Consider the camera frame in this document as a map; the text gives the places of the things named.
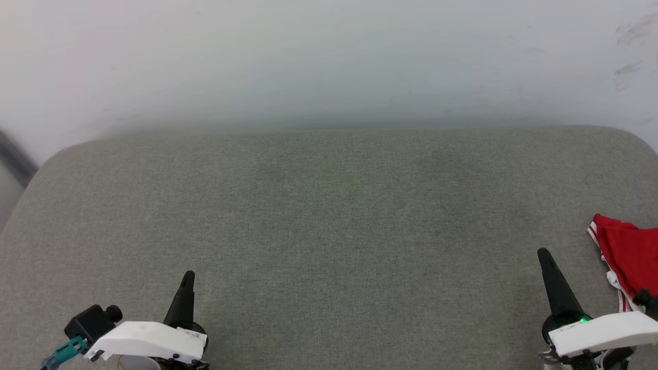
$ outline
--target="red cloth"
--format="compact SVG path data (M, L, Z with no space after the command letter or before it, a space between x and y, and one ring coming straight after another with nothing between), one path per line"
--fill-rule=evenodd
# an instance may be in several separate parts
M640 229L598 213L594 223L601 252L626 293L634 297L645 288L658 294L658 228Z

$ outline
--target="black knob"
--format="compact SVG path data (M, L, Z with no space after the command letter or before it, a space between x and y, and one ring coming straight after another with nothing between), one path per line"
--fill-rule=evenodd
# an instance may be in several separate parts
M648 306L651 303L651 293L649 290L640 289L640 291L633 298L633 303L636 305Z
M110 319L113 323L118 323L123 319L123 313L121 312L121 309L115 305L110 305L108 308L105 309L105 313L107 314L107 318Z

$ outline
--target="white wall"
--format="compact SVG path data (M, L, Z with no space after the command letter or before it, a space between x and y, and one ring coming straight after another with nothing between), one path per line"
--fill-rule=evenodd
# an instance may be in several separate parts
M651 0L4 0L36 163L152 130L602 124L658 148Z

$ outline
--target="gray cushion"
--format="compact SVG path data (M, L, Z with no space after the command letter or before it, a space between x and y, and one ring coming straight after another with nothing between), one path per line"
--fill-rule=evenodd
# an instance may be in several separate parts
M191 269L213 368L540 369L536 250L585 311L616 312L586 228L658 226L657 184L646 144L598 127L77 145L0 237L2 368L37 369L91 304L161 321Z

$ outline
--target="teal connector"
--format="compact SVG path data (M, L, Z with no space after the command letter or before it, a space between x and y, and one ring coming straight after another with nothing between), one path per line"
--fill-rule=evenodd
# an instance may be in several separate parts
M41 370L57 370L59 365L76 357L87 349L87 343L82 340L81 336L73 338L69 343L61 346L53 355L41 362Z

